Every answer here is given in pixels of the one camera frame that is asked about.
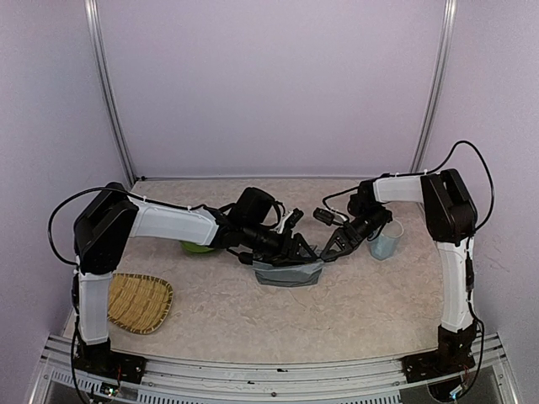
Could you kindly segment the grey zipper pouch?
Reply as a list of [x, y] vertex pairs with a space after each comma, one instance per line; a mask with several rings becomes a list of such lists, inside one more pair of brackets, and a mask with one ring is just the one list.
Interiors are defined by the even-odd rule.
[[268, 263], [254, 261], [253, 254], [250, 252], [239, 253], [238, 260], [252, 267], [259, 284], [281, 288], [315, 285], [325, 266], [323, 261], [317, 260], [313, 263], [275, 267]]

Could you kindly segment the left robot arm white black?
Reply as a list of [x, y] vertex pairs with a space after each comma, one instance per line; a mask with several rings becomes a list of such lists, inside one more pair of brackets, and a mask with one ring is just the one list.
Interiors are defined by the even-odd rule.
[[110, 348], [109, 286], [131, 238], [191, 242], [229, 250], [246, 247], [247, 264], [261, 262], [288, 268], [317, 261], [304, 237], [295, 232], [303, 213], [284, 212], [282, 203], [262, 189], [246, 188], [239, 199], [221, 208], [205, 204], [174, 205], [127, 191], [120, 183], [91, 188], [93, 200], [73, 224], [73, 305], [81, 356], [102, 375], [112, 373], [118, 357]]

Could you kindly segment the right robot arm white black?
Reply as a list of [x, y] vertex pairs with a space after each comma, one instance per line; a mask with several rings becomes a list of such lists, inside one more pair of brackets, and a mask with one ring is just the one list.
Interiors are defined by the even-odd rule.
[[462, 176], [455, 168], [443, 166], [422, 173], [385, 173], [347, 192], [348, 212], [320, 254], [324, 262], [351, 254], [382, 229], [392, 219], [388, 203], [424, 207], [427, 231], [441, 258], [444, 296], [438, 348], [430, 364], [438, 373], [451, 372], [469, 356], [480, 323], [473, 311], [472, 250], [476, 233], [486, 223], [478, 218]]

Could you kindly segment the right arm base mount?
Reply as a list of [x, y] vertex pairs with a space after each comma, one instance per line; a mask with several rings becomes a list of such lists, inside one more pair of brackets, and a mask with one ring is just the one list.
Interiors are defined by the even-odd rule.
[[477, 336], [477, 323], [457, 332], [438, 327], [437, 349], [404, 356], [403, 373], [408, 383], [438, 378], [472, 369], [472, 343]]

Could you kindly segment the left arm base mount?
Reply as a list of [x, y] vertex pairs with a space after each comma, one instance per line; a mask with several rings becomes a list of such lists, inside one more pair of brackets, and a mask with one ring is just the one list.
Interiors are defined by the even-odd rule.
[[75, 369], [137, 385], [141, 384], [146, 364], [142, 356], [112, 350], [110, 340], [95, 345], [81, 342], [74, 358]]

